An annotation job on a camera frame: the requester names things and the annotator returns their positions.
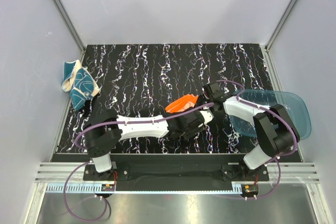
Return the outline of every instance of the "teal patterned cloth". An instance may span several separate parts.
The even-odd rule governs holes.
[[[85,101],[93,99],[100,92],[97,83],[79,60],[64,63],[62,89],[65,92],[70,92],[75,110],[80,110]]]

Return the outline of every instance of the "black marble surface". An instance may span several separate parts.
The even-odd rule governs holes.
[[[57,153],[81,153],[73,140],[90,116],[106,108],[125,116],[154,116],[208,82],[228,79],[247,89],[272,89],[258,44],[88,45],[83,60],[101,93],[81,111],[69,109]],[[225,92],[237,87],[222,84]],[[245,153],[257,144],[239,135],[228,116],[216,116],[189,141],[140,137],[113,153]]]

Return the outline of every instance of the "reflective floor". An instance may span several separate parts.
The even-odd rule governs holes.
[[[261,194],[270,190],[261,187]],[[68,194],[68,204],[82,218],[96,218],[104,204],[88,194]],[[96,223],[131,224],[199,224],[246,223],[291,224],[317,223],[304,185],[280,185],[276,192],[261,200],[236,200],[218,195],[112,195],[108,198],[112,212]],[[62,194],[45,195],[38,224],[84,223],[66,213]]]

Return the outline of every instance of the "white panel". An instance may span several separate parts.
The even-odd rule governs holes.
[[[336,220],[336,0],[299,0],[271,56],[285,91],[303,98],[311,116],[311,136],[301,141],[304,158],[314,162]]]
[[[258,42],[289,0],[62,0],[85,44]]]
[[[51,0],[0,0],[1,223],[22,223],[68,94],[63,62],[80,52]]]

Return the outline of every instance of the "folded towel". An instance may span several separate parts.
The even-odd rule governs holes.
[[[87,67],[82,67],[79,60],[64,63],[62,89],[65,92],[70,91],[75,110],[80,110],[85,101],[91,100],[100,92],[100,88],[88,72]]]

